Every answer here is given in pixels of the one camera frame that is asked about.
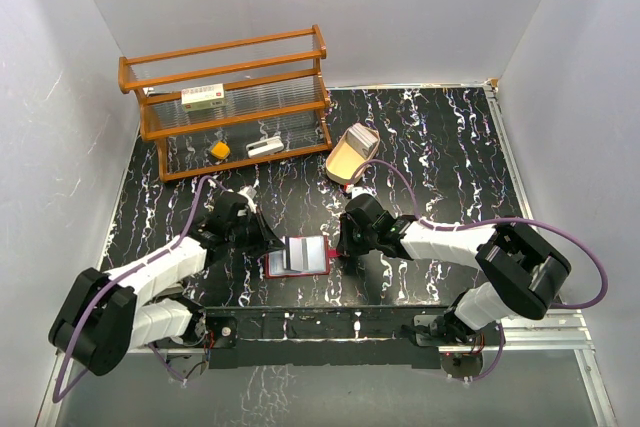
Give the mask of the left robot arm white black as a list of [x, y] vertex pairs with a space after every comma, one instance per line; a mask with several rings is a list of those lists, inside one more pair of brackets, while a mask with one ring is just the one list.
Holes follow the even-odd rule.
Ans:
[[82, 271], [50, 328], [49, 342], [96, 376], [111, 372], [129, 350], [158, 340], [200, 343], [207, 323], [199, 307], [162, 294], [229, 253], [260, 257], [283, 249], [255, 195], [250, 186], [225, 191], [186, 236], [125, 266]]

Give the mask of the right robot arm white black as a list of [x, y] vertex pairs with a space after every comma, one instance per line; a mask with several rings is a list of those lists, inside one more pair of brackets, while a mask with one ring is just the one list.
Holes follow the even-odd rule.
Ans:
[[571, 272], [569, 261], [527, 224], [429, 228], [412, 215], [394, 217], [373, 196], [360, 194], [340, 216], [337, 252], [360, 257], [371, 251], [483, 272], [485, 283], [461, 293], [444, 314], [403, 328], [442, 343], [469, 343], [484, 327], [506, 317], [543, 319]]

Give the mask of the red leather card holder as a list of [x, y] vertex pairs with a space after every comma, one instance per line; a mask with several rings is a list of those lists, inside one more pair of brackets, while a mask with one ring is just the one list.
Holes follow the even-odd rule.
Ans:
[[266, 258], [266, 277], [306, 277], [330, 272], [331, 249], [324, 235], [281, 238], [283, 248]]

